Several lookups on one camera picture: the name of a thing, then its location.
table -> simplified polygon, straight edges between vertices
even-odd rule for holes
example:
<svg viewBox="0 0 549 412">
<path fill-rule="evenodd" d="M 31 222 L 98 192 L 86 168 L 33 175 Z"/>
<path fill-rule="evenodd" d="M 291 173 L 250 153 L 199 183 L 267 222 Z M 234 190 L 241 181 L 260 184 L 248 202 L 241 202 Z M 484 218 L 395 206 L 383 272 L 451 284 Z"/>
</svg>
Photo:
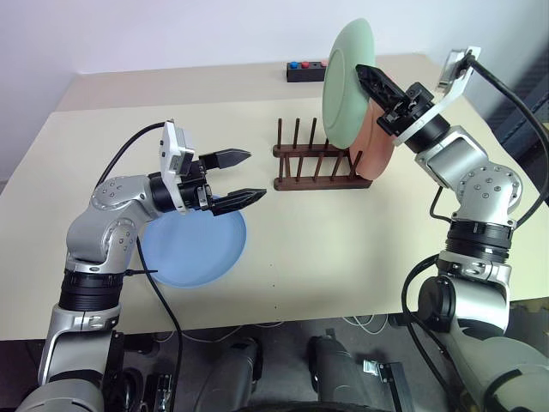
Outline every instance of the table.
<svg viewBox="0 0 549 412">
<path fill-rule="evenodd" d="M 418 56 L 388 61 L 393 62 L 393 71 L 387 69 L 389 75 L 403 87 L 413 81 L 410 72 L 417 73 L 416 79 L 422 82 L 429 73 L 427 66 L 431 74 L 436 72 L 436 65 Z M 406 61 L 415 62 L 415 66 L 405 65 Z M 385 69 L 381 58 L 379 65 Z M 403 77 L 409 82 L 400 79 L 399 73 L 405 73 Z M 94 81 L 99 90 L 101 82 Z M 432 85 L 436 77 L 429 76 L 426 81 Z M 273 93 L 282 80 L 270 82 L 265 88 L 267 94 Z M 78 79 L 75 87 L 82 91 L 86 89 L 83 83 Z M 311 119 L 321 113 L 321 85 L 288 89 L 284 83 L 280 87 L 287 89 L 289 98 L 269 95 L 259 100 L 261 96 L 253 91 L 251 100 L 242 93 L 235 97 L 239 101 L 227 101 L 229 95 L 212 97 L 212 93 L 199 104 L 184 101 L 177 105 L 171 101 L 152 101 L 149 105 L 152 98 L 138 96 L 134 90 L 133 107 L 123 106 L 128 102 L 120 97 L 120 91 L 79 101 L 71 87 L 0 196 L 0 310 L 4 314 L 0 339 L 45 336 L 63 279 L 69 224 L 87 207 L 97 178 L 121 144 L 144 125 L 166 118 L 174 118 L 191 131 L 197 153 L 229 147 L 252 153 L 237 167 L 208 174 L 214 193 L 223 195 L 242 187 L 268 189 L 258 203 L 243 212 L 248 243 L 226 276 L 203 288 L 161 288 L 183 328 L 399 312 L 401 285 L 408 271 L 422 258 L 444 248 L 448 226 L 428 215 L 436 185 L 415 165 L 413 153 L 400 147 L 370 189 L 275 191 L 272 180 L 278 173 L 278 161 L 271 148 L 277 118 L 284 119 L 283 138 L 290 142 L 293 120 L 300 117 L 299 139 L 305 142 Z M 199 94 L 189 91 L 186 95 Z M 525 173 L 499 147 L 486 123 L 464 98 L 443 115 L 468 130 L 492 161 L 506 164 L 521 175 L 524 195 L 513 216 L 521 215 L 537 196 Z M 159 139 L 160 131 L 144 136 L 124 155 L 112 175 L 157 171 Z M 324 139 L 320 124 L 317 139 Z M 449 215 L 456 209 L 455 197 L 444 191 L 438 213 Z M 509 260 L 513 266 L 513 300 L 549 294 L 548 228 L 549 210 L 544 205 L 514 236 Z M 139 267 L 136 256 L 132 267 Z M 421 278 L 410 289 L 411 306 L 415 306 L 413 297 L 420 284 Z M 121 301 L 119 330 L 139 333 L 172 329 L 143 276 L 124 281 Z"/>
</svg>

plate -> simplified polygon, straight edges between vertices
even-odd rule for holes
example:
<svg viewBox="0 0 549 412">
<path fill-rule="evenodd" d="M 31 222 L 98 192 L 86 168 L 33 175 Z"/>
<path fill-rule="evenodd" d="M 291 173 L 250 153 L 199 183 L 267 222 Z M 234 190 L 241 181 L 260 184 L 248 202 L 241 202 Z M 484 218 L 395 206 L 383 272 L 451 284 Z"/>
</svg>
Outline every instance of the plate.
<svg viewBox="0 0 549 412">
<path fill-rule="evenodd" d="M 152 276 L 174 288 L 198 288 L 228 272 L 246 244 L 246 223 L 239 211 L 213 216 L 173 211 L 151 221 L 143 237 L 143 255 Z"/>
<path fill-rule="evenodd" d="M 324 76 L 323 125 L 329 142 L 348 148 L 362 126 L 368 98 L 355 66 L 374 65 L 374 38 L 364 19 L 351 21 L 335 39 Z"/>
</svg>

